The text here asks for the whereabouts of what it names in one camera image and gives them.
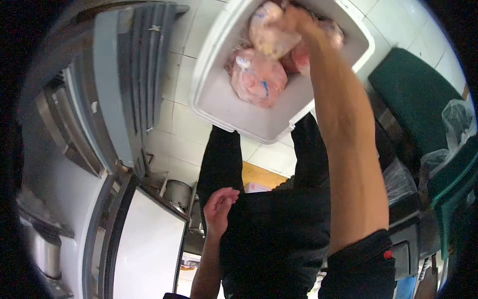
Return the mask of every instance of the person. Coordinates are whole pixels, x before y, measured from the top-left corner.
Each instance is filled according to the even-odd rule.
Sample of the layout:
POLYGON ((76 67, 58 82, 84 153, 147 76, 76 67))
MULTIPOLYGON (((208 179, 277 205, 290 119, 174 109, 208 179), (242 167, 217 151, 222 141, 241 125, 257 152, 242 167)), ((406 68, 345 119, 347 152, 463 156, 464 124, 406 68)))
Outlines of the person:
POLYGON ((192 299, 392 298, 394 259, 374 116, 361 83, 304 10, 279 24, 304 38, 317 121, 292 131, 294 190, 244 194, 240 137, 213 126, 197 193, 206 232, 192 299))

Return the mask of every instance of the black sleeve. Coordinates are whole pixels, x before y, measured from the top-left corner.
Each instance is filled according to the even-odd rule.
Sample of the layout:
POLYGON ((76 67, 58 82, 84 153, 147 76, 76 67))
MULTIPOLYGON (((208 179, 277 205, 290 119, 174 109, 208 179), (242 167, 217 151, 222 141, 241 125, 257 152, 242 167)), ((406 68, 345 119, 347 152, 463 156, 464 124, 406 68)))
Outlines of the black sleeve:
POLYGON ((386 230, 380 230, 327 259, 318 298, 393 298, 395 260, 386 230))

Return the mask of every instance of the dark green cushion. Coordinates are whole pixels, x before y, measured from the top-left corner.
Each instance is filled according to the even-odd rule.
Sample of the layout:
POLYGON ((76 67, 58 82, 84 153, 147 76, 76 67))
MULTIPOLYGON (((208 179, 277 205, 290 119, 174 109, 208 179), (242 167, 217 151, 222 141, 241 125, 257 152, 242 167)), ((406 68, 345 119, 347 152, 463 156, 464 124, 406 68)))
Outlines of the dark green cushion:
POLYGON ((441 113, 461 96, 442 75, 406 50, 393 48, 369 81, 422 155, 447 148, 441 113))

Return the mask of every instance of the refrigerator door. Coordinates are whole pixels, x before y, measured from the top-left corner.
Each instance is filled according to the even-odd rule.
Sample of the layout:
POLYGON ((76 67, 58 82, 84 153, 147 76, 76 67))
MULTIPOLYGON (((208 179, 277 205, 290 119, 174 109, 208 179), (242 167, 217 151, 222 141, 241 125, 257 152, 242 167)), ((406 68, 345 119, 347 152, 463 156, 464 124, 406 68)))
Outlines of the refrigerator door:
POLYGON ((123 165, 147 171, 144 140, 159 120, 176 4, 132 4, 95 16, 93 65, 101 110, 123 165))
POLYGON ((103 206, 109 206, 109 216, 90 236, 92 263, 85 273, 90 276, 85 296, 147 299, 175 292, 187 216, 148 194, 136 177, 122 186, 111 204, 103 206))

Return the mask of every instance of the forearm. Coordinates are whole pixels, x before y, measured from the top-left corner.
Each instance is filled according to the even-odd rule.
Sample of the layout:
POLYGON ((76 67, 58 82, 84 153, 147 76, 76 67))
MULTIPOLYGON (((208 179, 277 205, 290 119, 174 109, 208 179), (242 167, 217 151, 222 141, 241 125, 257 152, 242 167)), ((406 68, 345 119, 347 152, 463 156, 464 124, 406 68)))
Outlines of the forearm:
POLYGON ((306 24, 301 34, 309 50, 317 122, 329 160, 329 251, 334 253, 388 229, 387 194, 364 88, 321 29, 306 24))
POLYGON ((206 237, 190 297, 191 299, 215 299, 219 294, 220 284, 219 239, 206 237))
POLYGON ((315 111, 327 148, 350 145, 357 139, 374 140, 373 112, 351 67, 330 46, 322 29, 305 23, 300 33, 309 49, 315 111))

